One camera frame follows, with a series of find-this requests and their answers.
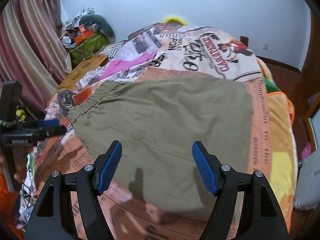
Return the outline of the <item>pink slipper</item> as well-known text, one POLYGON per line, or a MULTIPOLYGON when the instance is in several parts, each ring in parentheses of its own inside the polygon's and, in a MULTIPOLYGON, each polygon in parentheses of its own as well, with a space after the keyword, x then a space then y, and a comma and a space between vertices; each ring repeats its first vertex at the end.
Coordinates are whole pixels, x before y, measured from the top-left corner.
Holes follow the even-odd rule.
POLYGON ((312 146, 311 143, 308 142, 305 147, 303 148, 301 154, 300 154, 300 160, 304 161, 306 158, 308 158, 312 154, 312 146))

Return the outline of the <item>yellow bed headboard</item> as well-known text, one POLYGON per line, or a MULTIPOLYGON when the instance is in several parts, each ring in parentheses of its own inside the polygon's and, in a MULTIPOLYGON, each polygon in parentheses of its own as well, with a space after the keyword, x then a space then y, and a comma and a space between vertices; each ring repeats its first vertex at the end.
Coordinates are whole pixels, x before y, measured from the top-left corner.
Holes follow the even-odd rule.
POLYGON ((189 25, 184 19, 182 19, 182 18, 180 18, 178 16, 168 16, 163 20, 162 23, 182 25, 182 26, 188 26, 189 25))

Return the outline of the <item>grey green pillow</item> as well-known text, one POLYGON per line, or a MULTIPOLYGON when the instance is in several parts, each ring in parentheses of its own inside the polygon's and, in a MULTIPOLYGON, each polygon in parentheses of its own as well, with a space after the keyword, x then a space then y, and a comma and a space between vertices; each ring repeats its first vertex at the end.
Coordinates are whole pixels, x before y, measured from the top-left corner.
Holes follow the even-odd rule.
POLYGON ((81 18, 80 25, 84 25, 88 29, 101 32, 105 36, 114 37, 114 31, 107 21, 100 15, 86 15, 81 18))

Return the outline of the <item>green patterned storage bin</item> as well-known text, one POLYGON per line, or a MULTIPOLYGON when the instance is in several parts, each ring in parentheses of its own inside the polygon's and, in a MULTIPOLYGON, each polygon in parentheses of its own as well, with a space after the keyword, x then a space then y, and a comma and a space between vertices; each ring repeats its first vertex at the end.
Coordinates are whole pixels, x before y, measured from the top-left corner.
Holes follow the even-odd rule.
POLYGON ((109 45, 108 39, 101 33, 95 33, 85 39, 69 51, 73 67, 76 67, 82 61, 91 59, 96 52, 106 45, 109 45))

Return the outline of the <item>striped red beige curtain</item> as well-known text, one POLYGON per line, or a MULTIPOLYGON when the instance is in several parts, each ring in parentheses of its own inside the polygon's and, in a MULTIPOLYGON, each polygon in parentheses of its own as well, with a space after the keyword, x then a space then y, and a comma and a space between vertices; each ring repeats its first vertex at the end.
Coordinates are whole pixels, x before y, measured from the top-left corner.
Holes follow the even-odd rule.
POLYGON ((72 71, 61 31, 60 0, 9 0, 1 12, 1 82, 21 83, 21 100, 34 113, 72 71))

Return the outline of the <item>cardboard box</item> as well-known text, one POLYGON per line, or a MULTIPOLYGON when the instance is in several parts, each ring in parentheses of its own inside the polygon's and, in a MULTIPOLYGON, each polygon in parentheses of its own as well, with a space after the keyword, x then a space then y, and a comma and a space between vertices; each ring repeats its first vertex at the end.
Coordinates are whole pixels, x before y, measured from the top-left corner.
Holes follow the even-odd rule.
POLYGON ((76 87, 76 84, 80 81, 84 75, 91 71, 96 70, 99 66, 103 66, 108 62, 107 55, 100 55, 97 57, 92 57, 91 59, 82 61, 77 65, 71 73, 63 80, 63 82, 57 87, 56 91, 62 89, 73 91, 76 87))

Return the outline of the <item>white plastic stool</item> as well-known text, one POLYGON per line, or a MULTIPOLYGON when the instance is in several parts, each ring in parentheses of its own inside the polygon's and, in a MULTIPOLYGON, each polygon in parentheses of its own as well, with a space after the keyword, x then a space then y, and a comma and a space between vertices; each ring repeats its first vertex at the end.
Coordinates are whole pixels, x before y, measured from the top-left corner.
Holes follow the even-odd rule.
POLYGON ((306 157, 299 171, 293 206, 299 210, 315 209, 320 197, 319 149, 306 157))

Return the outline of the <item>newspaper print bed sheet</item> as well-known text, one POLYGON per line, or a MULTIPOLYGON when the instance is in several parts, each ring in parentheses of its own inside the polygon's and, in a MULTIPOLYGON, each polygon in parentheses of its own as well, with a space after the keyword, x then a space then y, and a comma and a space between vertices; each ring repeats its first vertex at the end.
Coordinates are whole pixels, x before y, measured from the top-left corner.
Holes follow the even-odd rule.
MULTIPOLYGON (((245 155, 241 160, 245 171, 262 170, 270 174, 271 151, 270 114, 267 90, 263 81, 263 61, 251 54, 233 54, 233 62, 215 65, 222 51, 211 55, 208 48, 227 42, 239 44, 233 36, 212 27, 154 24, 131 34, 127 41, 102 48, 97 57, 109 61, 131 61, 138 57, 133 42, 144 34, 157 44, 155 57, 149 61, 119 70, 109 76, 115 82, 142 82, 180 77, 206 76, 228 80, 231 85, 243 83, 251 96, 252 116, 247 125, 251 135, 245 139, 245 155)), ((21 206, 31 206, 37 200, 45 179, 55 168, 73 172, 92 161, 88 150, 68 126, 66 135, 47 139, 34 148, 29 158, 29 171, 23 189, 27 196, 21 206)), ((180 215, 135 197, 123 183, 114 181, 101 197, 103 213, 113 232, 122 232, 131 225, 137 239, 196 239, 204 230, 201 215, 180 215)))

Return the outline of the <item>pink garment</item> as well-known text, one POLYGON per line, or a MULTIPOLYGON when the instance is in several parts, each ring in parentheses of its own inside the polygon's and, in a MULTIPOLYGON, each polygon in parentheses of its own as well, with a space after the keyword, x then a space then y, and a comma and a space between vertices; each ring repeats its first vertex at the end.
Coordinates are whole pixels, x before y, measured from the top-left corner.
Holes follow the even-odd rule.
POLYGON ((121 72, 122 70, 129 69, 133 66, 142 64, 144 62, 148 62, 152 60, 157 51, 153 51, 151 54, 149 54, 147 51, 144 52, 141 56, 139 56, 137 59, 134 59, 133 61, 124 61, 124 60, 115 60, 112 61, 106 70, 103 72, 103 74, 99 77, 99 80, 103 80, 107 77, 112 76, 113 74, 116 74, 118 72, 121 72))

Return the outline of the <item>olive green pants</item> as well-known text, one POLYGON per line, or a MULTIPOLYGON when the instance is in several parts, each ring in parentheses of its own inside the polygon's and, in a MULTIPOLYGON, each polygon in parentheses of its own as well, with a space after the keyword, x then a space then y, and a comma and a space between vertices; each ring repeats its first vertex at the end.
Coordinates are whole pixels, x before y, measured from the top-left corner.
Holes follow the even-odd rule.
POLYGON ((115 181, 166 212, 207 221, 215 198, 191 153, 201 141, 237 171, 248 168, 252 97, 243 83, 214 77, 103 82, 68 120, 93 158, 121 142, 115 181))

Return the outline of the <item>yellow orange plush blanket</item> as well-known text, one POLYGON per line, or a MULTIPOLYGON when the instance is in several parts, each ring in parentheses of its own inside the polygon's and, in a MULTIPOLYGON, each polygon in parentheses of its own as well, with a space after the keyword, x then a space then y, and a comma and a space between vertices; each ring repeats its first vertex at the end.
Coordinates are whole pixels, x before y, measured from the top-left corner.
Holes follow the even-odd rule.
POLYGON ((263 74, 270 113, 272 161, 269 182, 289 229, 298 176, 297 146, 292 129, 295 108, 287 95, 274 83, 266 63, 260 58, 257 62, 263 74))

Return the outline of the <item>orange box on bin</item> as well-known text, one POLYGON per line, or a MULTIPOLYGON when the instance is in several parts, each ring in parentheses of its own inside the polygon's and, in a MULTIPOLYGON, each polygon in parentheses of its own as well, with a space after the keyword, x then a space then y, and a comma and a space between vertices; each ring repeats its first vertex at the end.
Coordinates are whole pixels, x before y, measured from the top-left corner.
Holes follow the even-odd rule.
POLYGON ((93 36, 94 34, 95 34, 95 31, 91 29, 87 29, 87 27, 82 24, 78 27, 78 34, 74 39, 74 42, 76 45, 79 45, 82 41, 93 36))

